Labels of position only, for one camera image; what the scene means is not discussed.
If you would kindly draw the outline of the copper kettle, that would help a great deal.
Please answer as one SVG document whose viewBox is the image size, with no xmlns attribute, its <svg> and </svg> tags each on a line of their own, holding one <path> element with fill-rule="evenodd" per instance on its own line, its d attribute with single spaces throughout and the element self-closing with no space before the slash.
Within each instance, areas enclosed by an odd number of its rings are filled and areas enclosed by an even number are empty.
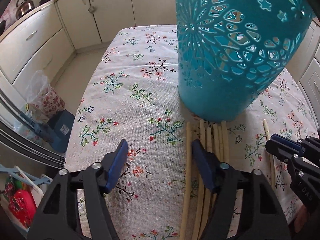
<svg viewBox="0 0 320 240">
<path fill-rule="evenodd" d="M 17 0 L 16 9 L 16 20 L 19 20 L 24 15 L 34 10 L 35 4 L 31 0 Z"/>
</svg>

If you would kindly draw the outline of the teal perforated basket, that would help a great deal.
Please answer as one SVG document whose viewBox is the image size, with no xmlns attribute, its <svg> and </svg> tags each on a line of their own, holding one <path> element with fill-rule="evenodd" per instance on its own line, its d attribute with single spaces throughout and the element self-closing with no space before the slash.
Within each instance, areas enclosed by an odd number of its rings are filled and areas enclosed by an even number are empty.
<svg viewBox="0 0 320 240">
<path fill-rule="evenodd" d="M 185 107 L 232 121 L 280 74 L 319 0 L 175 0 L 178 92 Z"/>
</svg>

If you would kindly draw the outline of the floral tablecloth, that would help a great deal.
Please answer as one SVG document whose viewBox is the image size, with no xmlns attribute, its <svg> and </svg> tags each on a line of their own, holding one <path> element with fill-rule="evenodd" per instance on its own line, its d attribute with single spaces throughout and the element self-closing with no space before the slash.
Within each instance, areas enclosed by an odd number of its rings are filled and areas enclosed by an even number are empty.
<svg viewBox="0 0 320 240">
<path fill-rule="evenodd" d="M 66 168 L 83 170 L 125 139 L 129 150 L 116 187 L 105 196 L 120 239 L 178 239 L 185 189 L 185 132 L 199 117 L 178 95 L 177 35 L 173 25 L 121 30 L 105 51 L 75 115 Z M 228 122 L 231 165 L 275 175 L 275 192 L 288 222 L 302 209 L 280 161 L 265 151 L 271 133 L 292 140 L 317 134 L 316 123 L 293 77 L 283 70 L 234 121 Z"/>
</svg>

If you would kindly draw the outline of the white blue shelf rack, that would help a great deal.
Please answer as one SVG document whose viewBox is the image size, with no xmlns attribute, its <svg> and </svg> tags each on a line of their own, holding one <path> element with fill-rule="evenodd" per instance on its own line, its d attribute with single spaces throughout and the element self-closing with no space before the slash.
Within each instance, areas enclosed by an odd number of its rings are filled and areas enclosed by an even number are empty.
<svg viewBox="0 0 320 240">
<path fill-rule="evenodd" d="M 18 231 L 26 236 L 37 207 L 53 180 L 45 174 L 37 178 L 18 166 L 7 168 L 2 165 L 1 174 L 7 175 L 1 191 L 1 207 Z"/>
</svg>

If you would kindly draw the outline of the blue dustpan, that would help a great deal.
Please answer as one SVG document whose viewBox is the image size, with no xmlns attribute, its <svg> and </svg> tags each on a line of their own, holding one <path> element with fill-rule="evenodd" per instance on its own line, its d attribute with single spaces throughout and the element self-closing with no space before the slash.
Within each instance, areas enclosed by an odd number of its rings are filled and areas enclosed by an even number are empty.
<svg viewBox="0 0 320 240">
<path fill-rule="evenodd" d="M 38 137 L 46 141 L 53 150 L 59 153 L 67 151 L 75 116 L 67 111 L 59 111 L 45 124 L 34 121 L 20 111 L 20 116 L 27 127 Z"/>
</svg>

